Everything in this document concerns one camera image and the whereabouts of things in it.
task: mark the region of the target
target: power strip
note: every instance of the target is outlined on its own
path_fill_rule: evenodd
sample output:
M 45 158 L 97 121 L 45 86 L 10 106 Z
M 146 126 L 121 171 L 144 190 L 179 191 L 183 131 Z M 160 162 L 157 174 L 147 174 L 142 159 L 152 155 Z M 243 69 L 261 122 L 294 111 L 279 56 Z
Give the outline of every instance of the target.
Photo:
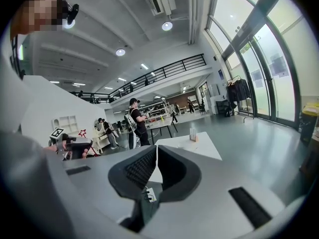
M 148 194 L 150 203 L 153 203 L 157 200 L 153 188 L 147 189 L 146 192 Z

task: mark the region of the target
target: ceiling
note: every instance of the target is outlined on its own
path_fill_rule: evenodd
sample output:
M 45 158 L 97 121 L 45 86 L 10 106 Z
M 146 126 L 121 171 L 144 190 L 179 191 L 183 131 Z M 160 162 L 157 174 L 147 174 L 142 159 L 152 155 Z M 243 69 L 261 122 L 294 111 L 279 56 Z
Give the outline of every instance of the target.
M 154 91 L 152 93 L 147 93 L 146 95 L 139 97 L 140 105 L 148 105 L 154 102 L 154 100 L 158 100 L 158 98 L 155 98 L 155 96 L 158 96 L 160 98 L 162 97 L 169 97 L 172 95 L 179 95 L 182 94 L 183 88 L 186 87 L 186 92 L 193 90 L 199 83 L 201 83 L 207 75 L 195 77 L 192 79 L 189 79 L 187 81 L 183 81 L 180 83 L 176 83 L 173 85 L 170 85 L 168 87 L 165 87 L 163 89 Z M 122 112 L 128 109 L 128 105 L 120 105 L 115 108 L 113 108 L 114 112 Z
M 110 82 L 114 90 L 123 85 L 118 77 L 131 81 L 146 73 L 140 70 L 145 50 L 152 58 L 159 49 L 188 42 L 188 20 L 173 21 L 173 28 L 163 31 L 168 16 L 153 16 L 146 0 L 67 1 L 80 5 L 74 27 L 33 34 L 25 52 L 35 75 L 59 81 L 67 91 L 110 93 L 104 87 Z M 175 3 L 171 17 L 187 17 L 188 0 Z M 126 51 L 123 57 L 115 55 L 119 48 Z M 70 83 L 86 86 L 76 88 Z

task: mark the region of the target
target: red star decoration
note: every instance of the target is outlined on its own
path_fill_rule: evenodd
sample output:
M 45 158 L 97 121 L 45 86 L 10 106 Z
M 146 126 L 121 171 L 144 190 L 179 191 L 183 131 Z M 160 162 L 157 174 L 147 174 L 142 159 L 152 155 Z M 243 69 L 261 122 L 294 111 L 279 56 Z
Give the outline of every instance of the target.
M 85 134 L 86 134 L 86 129 L 85 129 L 85 130 L 81 130 L 81 132 L 79 132 L 79 135 L 80 135 L 81 137 L 84 137 L 84 138 L 86 138 L 86 137 L 85 137 Z

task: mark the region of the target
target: black railing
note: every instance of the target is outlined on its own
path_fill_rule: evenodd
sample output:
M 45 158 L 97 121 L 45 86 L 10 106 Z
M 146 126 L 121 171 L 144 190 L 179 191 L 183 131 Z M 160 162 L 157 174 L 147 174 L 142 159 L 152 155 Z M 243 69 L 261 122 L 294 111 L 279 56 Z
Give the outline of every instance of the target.
M 204 60 L 204 54 L 199 54 L 189 58 L 179 60 L 177 62 L 171 63 L 152 72 L 149 72 L 143 76 L 126 83 L 122 87 L 113 91 L 110 94 L 100 94 L 100 93 L 82 93 L 80 98 L 92 103 L 111 103 L 127 94 L 139 90 L 147 85 L 153 84 L 170 76 L 189 71 L 201 66 L 205 66 L 206 62 Z M 70 92 L 74 95 L 80 94 L 80 92 Z
M 205 66 L 206 62 L 204 60 L 203 55 L 204 54 L 199 54 L 196 56 L 179 60 L 177 62 L 161 67 L 157 70 L 149 72 L 143 76 L 140 76 L 136 78 L 135 80 L 132 80 L 131 82 L 123 85 L 122 87 L 110 93 L 110 103 L 115 101 L 116 99 L 119 99 L 131 92 L 134 92 L 147 85 L 153 84 L 157 81 L 163 80 L 170 76 L 173 76 L 191 69 Z

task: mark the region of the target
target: trash can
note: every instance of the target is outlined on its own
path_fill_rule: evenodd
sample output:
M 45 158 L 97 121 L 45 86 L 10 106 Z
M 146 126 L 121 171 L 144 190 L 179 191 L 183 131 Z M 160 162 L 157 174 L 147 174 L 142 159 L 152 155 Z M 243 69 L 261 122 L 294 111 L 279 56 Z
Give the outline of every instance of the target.
M 319 104 L 307 104 L 300 116 L 301 135 L 300 140 L 309 144 L 319 114 Z

